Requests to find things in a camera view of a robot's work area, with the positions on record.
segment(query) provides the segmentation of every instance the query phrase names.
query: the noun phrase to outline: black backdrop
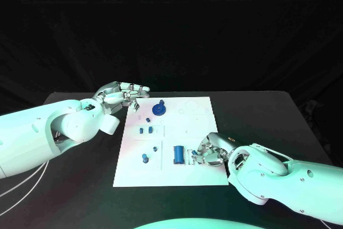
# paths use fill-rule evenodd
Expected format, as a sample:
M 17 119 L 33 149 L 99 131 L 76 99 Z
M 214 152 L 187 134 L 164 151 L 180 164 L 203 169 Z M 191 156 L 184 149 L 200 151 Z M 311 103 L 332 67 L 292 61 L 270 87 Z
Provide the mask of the black backdrop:
M 0 114 L 115 80 L 282 90 L 301 105 L 343 73 L 341 0 L 5 1 Z

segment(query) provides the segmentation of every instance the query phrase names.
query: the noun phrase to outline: small blue part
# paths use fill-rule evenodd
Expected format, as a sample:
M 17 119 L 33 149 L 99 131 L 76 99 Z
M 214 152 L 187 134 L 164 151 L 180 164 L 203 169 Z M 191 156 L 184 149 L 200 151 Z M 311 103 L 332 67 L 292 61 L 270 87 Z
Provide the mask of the small blue part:
M 146 154 L 142 154 L 142 162 L 146 163 L 148 162 L 148 157 L 146 157 Z
M 159 100 L 159 103 L 152 106 L 152 114 L 161 116 L 165 113 L 164 101 Z
M 172 147 L 172 163 L 174 164 L 184 164 L 182 146 L 174 146 Z

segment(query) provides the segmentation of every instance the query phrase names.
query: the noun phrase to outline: white cable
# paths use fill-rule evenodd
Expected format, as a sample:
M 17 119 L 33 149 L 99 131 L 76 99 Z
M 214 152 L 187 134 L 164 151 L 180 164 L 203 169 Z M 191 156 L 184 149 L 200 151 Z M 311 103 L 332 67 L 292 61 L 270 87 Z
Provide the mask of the white cable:
M 319 220 L 321 221 L 321 220 Z M 321 221 L 322 222 L 322 221 Z M 322 222 L 322 224 L 327 226 L 327 224 Z M 327 226 L 328 229 L 331 229 L 328 226 Z
M 38 172 L 38 170 L 41 169 L 41 167 L 44 166 L 45 162 L 40 165 L 40 167 L 37 168 L 35 172 L 25 178 L 25 180 L 17 184 L 17 186 L 14 186 L 9 190 L 7 190 L 2 194 L 0 194 L 0 198 L 7 194 L 9 193 L 34 175 L 35 173 Z
M 17 201 L 17 203 L 0 214 L 0 216 L 22 201 L 22 199 L 25 198 L 25 196 L 30 194 L 33 188 L 35 187 L 35 185 L 37 185 L 37 183 L 38 183 L 40 178 L 43 177 L 44 170 L 43 170 L 43 172 L 41 172 L 41 174 L 40 174 L 40 177 L 38 177 L 38 179 L 37 179 L 37 182 L 35 182 L 35 184 L 33 185 L 33 187 L 31 187 L 30 191 L 27 192 L 27 194 L 25 194 L 25 195 L 22 196 L 22 198 Z

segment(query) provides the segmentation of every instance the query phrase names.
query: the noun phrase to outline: black table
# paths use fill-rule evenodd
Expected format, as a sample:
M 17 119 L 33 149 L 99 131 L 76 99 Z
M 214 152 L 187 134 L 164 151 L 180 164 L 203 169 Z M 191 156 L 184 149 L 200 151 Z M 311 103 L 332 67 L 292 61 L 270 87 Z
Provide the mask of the black table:
M 285 92 L 168 92 L 149 96 L 208 96 L 220 133 L 233 133 L 246 144 L 257 143 L 293 159 L 331 165 Z M 92 93 L 53 93 L 44 103 L 89 97 Z M 0 228 L 131 229 L 172 218 L 224 219 L 270 229 L 324 228 L 316 219 L 273 200 L 263 206 L 250 203 L 231 185 L 113 188 L 125 115 L 126 109 L 115 114 L 120 123 L 112 136 L 99 131 L 90 141 L 50 161 L 33 192 L 0 217 Z M 1 179 L 0 192 L 33 171 Z M 0 212 L 25 194 L 38 175 L 0 199 Z

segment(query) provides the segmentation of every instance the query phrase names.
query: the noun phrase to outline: white robotic arm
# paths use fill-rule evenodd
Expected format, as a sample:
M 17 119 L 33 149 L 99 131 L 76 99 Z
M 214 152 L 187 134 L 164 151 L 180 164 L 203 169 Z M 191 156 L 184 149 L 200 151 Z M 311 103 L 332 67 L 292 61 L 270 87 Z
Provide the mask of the white robotic arm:
M 227 181 L 254 204 L 275 199 L 293 212 L 343 225 L 341 168 L 296 161 L 257 144 L 243 146 L 214 132 L 203 139 L 191 157 L 208 166 L 227 164 Z
M 64 100 L 0 116 L 0 178 L 38 166 L 69 148 L 89 141 L 97 130 L 113 134 L 122 106 L 138 109 L 135 98 L 149 88 L 110 82 L 90 99 Z

